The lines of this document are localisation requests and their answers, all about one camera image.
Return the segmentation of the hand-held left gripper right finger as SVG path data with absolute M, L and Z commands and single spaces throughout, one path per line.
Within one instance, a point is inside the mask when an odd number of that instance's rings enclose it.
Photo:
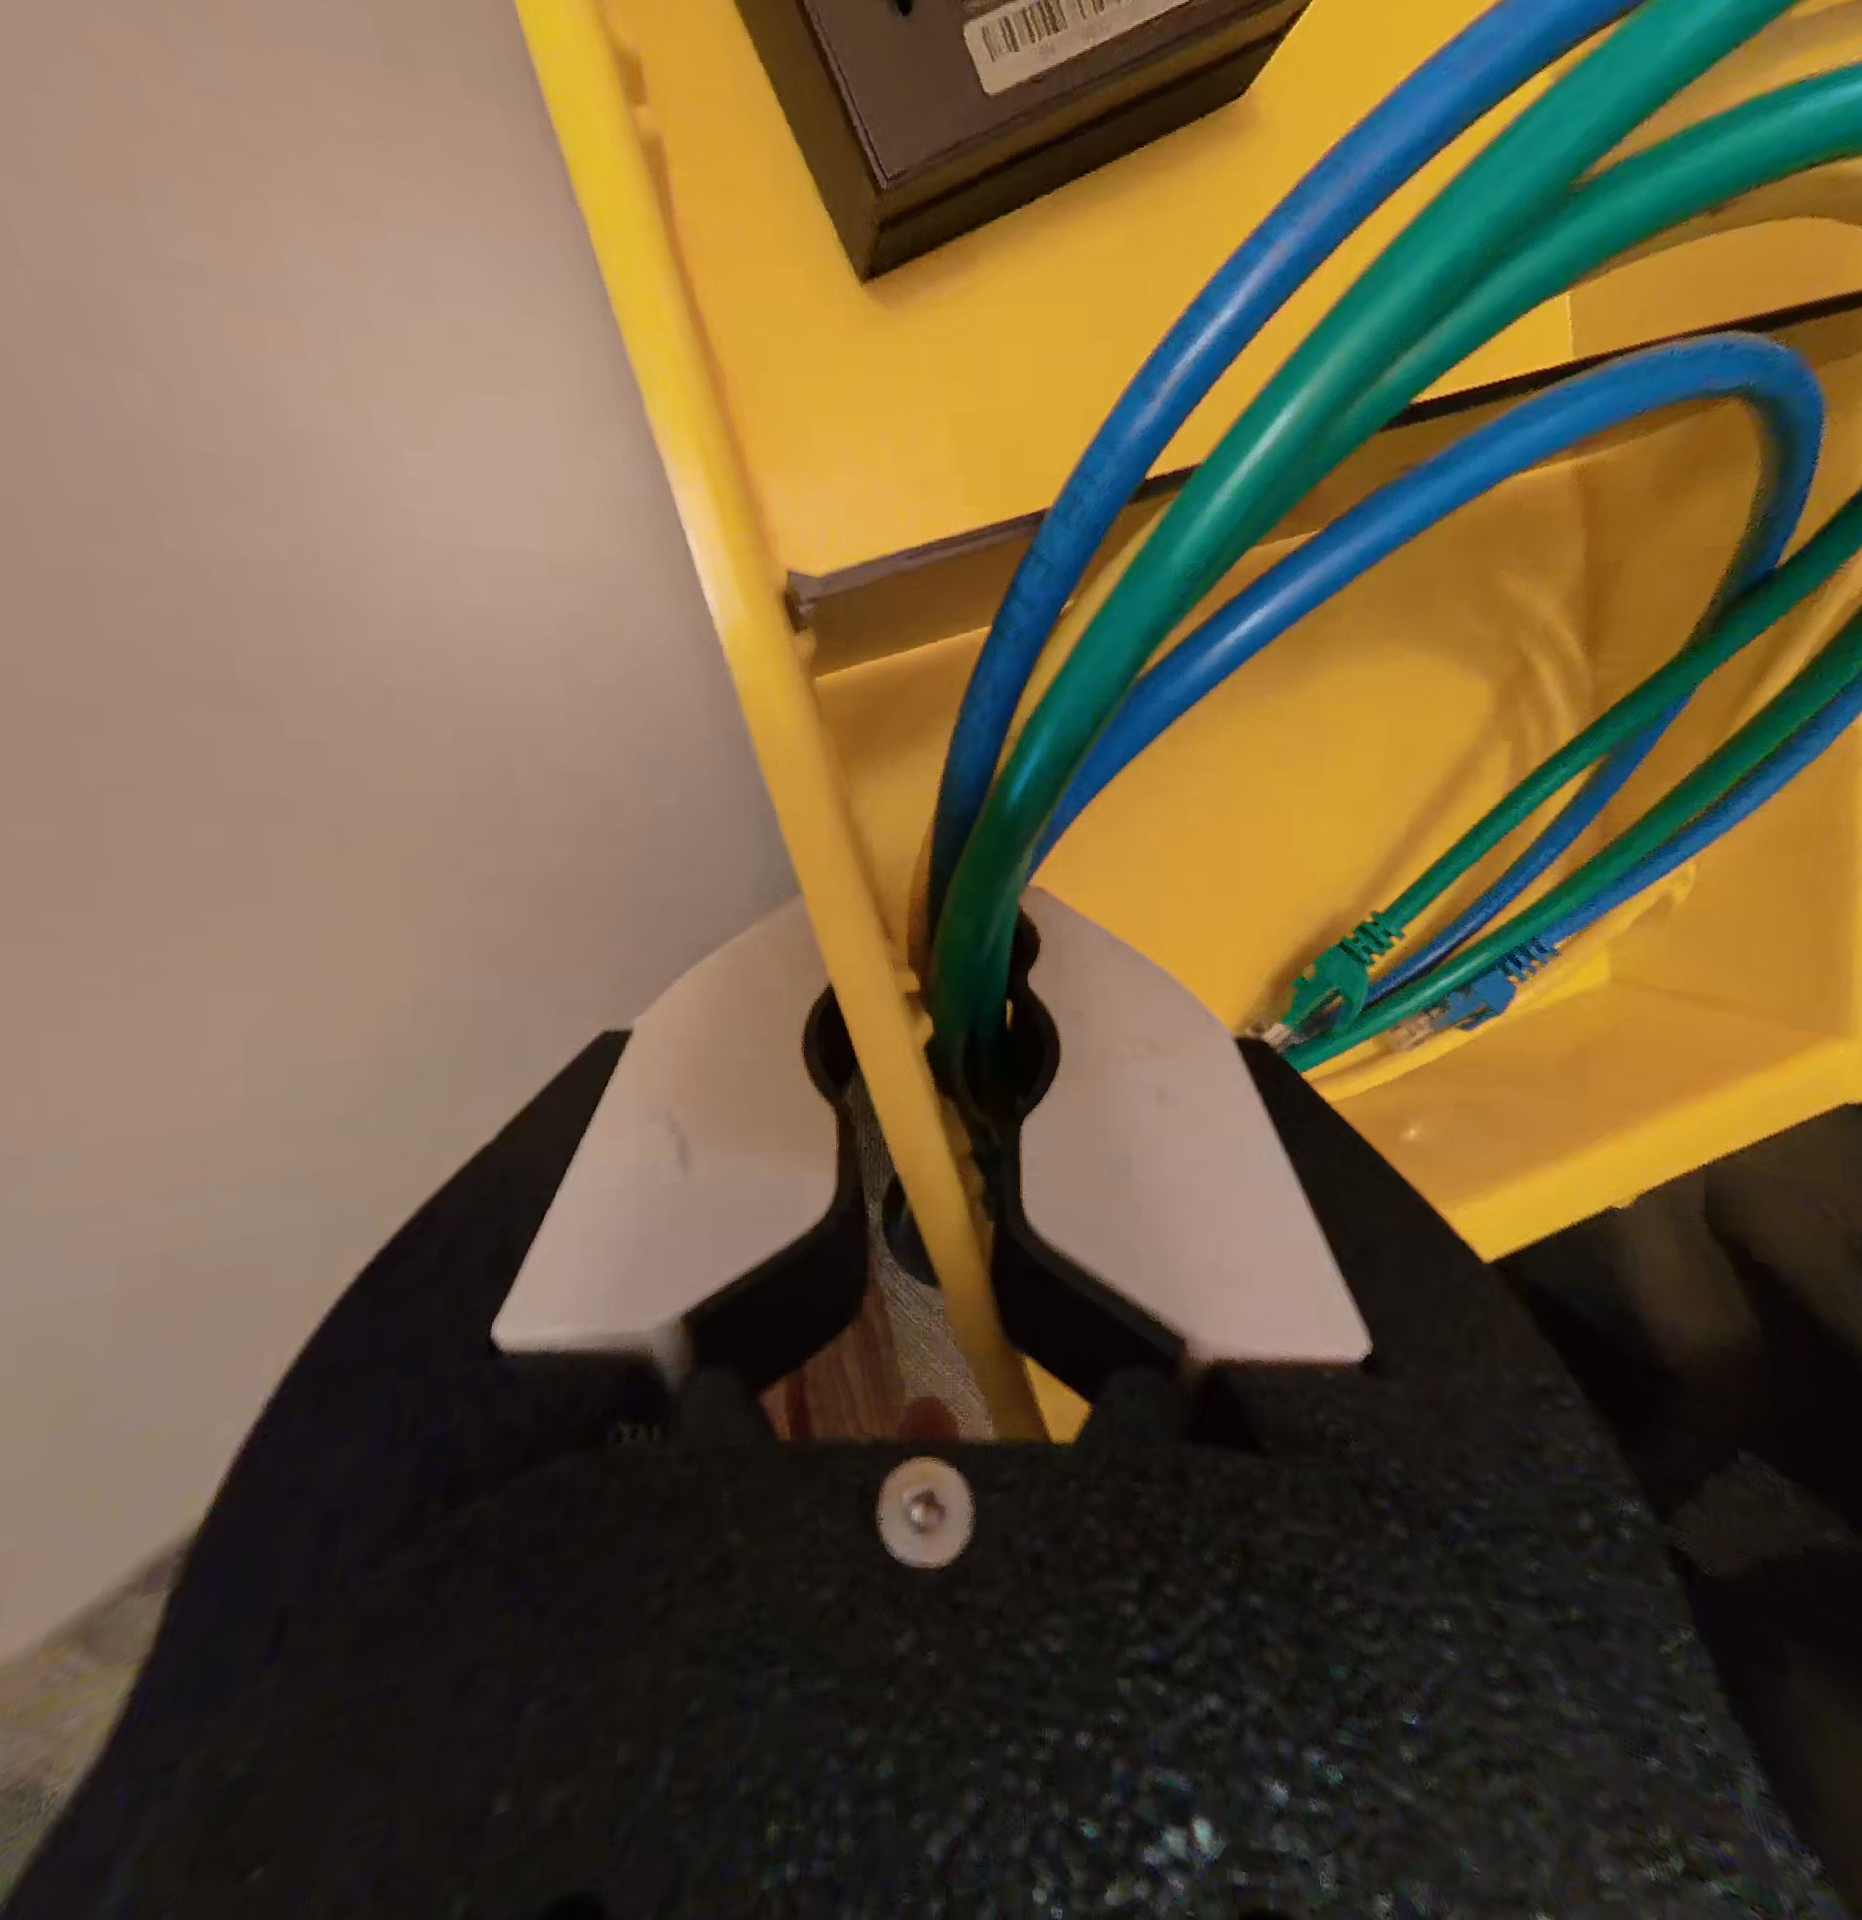
M 1371 1355 L 1238 1031 L 1048 889 L 1012 924 L 987 1225 L 1002 1331 L 1070 1393 Z

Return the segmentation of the black bin divider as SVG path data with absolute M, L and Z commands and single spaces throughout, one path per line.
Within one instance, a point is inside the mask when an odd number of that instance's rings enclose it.
M 1720 330 L 1780 340 L 1793 330 L 1840 321 L 1840 317 L 1854 317 L 1854 309 L 1862 309 L 1862 294 L 1835 294 L 1835 300 L 1803 300 L 1803 303 L 1780 303 L 1780 309 L 1754 309 L 1754 317 L 1720 317 L 1720 321 L 1676 330 L 1676 331 L 1656 331 L 1656 340 L 1626 340 L 1626 346 L 1611 346 L 1611 348 L 1583 348 L 1568 365 L 1481 382 L 1481 383 L 1460 383 L 1460 389 L 1443 389 L 1443 400 L 1419 400 L 1391 419 L 1379 419 L 1376 440 L 1357 444 L 1342 465 L 1371 460 L 1376 444 L 1402 444 L 1403 433 L 1423 433 L 1434 419 L 1549 389 L 1549 383 L 1566 383 L 1588 368 L 1605 368 L 1626 348 L 1656 348 L 1656 346 L 1706 340 L 1706 331 L 1720 331 Z M 950 537 L 928 537 L 928 541 L 905 541 L 905 547 L 889 547 L 889 556 L 871 556 L 871 559 L 854 559 L 854 567 L 783 573 L 790 627 L 822 629 L 822 627 L 863 618 L 871 611 L 883 615 L 896 600 L 896 589 L 903 589 L 903 611 L 913 611 L 920 580 L 966 584 L 974 573 L 995 573 L 995 584 L 1009 584 L 1016 556 L 1036 541 L 1036 534 L 1042 534 L 1042 506 L 1009 517 L 1009 520 L 987 520 L 987 525 L 966 525 L 966 534 L 950 534 Z

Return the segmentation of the yellow divided plastic bin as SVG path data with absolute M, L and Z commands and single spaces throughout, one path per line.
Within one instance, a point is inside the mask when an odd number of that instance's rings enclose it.
M 1246 107 L 854 278 L 740 4 L 513 4 L 896 1176 L 1009 1435 L 1036 1435 L 1036 1393 L 913 969 L 939 762 L 987 615 L 939 556 L 824 636 L 794 573 L 1042 506 L 1211 264 L 1481 11 L 1306 4 Z M 1056 889 L 1246 1018 L 1334 907 L 1371 907 L 1519 774 L 1535 738 L 1491 719 L 1568 714 L 1549 697 L 1590 643 L 1568 615 L 1601 611 L 1583 504 L 1523 482 L 1306 618 L 1089 814 Z

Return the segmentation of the black network switch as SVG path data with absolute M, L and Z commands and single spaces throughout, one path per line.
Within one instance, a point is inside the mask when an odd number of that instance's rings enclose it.
M 740 0 L 863 278 L 1222 109 L 1299 0 Z

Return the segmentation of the dark cloth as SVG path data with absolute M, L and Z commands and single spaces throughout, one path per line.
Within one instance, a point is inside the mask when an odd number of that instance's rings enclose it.
M 1614 1435 L 1780 1816 L 1862 1916 L 1862 1107 L 1501 1277 Z

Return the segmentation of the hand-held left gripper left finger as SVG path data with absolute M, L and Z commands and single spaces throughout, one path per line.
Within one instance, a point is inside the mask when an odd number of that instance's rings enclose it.
M 794 1374 L 864 1297 L 854 1078 L 814 920 L 783 903 L 625 1031 L 493 1345 L 667 1384 Z

